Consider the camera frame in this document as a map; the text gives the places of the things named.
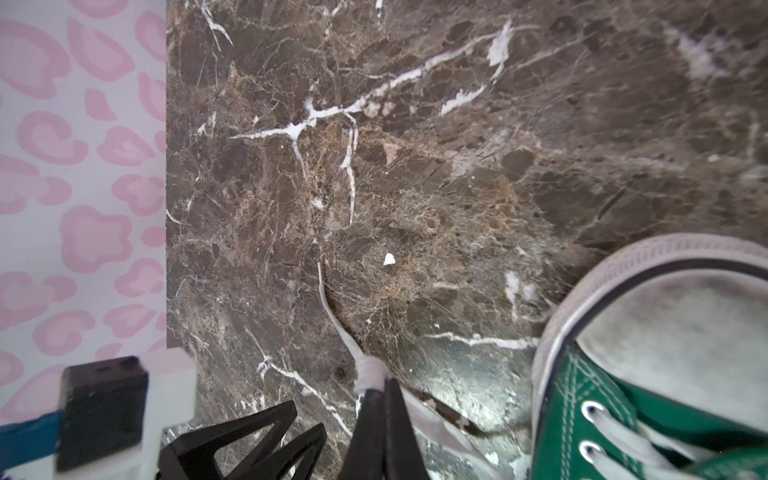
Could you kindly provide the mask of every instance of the brown marble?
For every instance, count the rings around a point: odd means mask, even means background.
[[[489,339],[540,335],[631,241],[768,243],[768,8],[381,6],[169,2],[168,326],[200,366],[190,426],[294,399],[298,428],[325,423],[316,477],[335,478],[355,371],[319,302],[322,261],[364,350],[463,413],[511,478],[531,448],[534,351]],[[474,478],[422,448],[443,479]]]

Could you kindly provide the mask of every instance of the black plastic part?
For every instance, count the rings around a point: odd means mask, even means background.
[[[188,432],[160,452],[158,466],[163,480],[278,480],[300,458],[294,480],[309,480],[326,442],[323,424],[297,436],[274,452],[296,418],[293,402],[219,425]],[[273,427],[259,444],[224,477],[214,454],[218,449],[268,425]]]
[[[137,445],[148,385],[149,374],[135,356],[66,368],[59,397],[56,471],[66,472]]]
[[[429,480],[397,379],[384,386],[384,469],[387,480]]]
[[[381,480],[384,472],[384,394],[367,390],[338,480]]]

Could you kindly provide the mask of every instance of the black box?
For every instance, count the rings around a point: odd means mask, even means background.
[[[72,470],[141,442],[148,386],[149,374],[135,356],[65,369],[56,471]]]

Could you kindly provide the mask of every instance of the shoe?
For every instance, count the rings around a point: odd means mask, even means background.
[[[768,478],[768,249],[619,250],[555,312],[532,376],[531,480]]]

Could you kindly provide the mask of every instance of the shoelace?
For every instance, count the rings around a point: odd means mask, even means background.
[[[711,450],[662,435],[642,422],[637,424],[639,432],[635,432],[614,419],[598,402],[588,400],[582,403],[581,414],[592,422],[609,442],[641,462],[647,480],[701,480],[697,475],[678,470],[654,448],[654,445],[674,450],[692,462],[700,462],[716,455],[716,452]],[[606,480],[637,480],[635,474],[609,457],[595,442],[584,440],[579,443],[579,452]]]

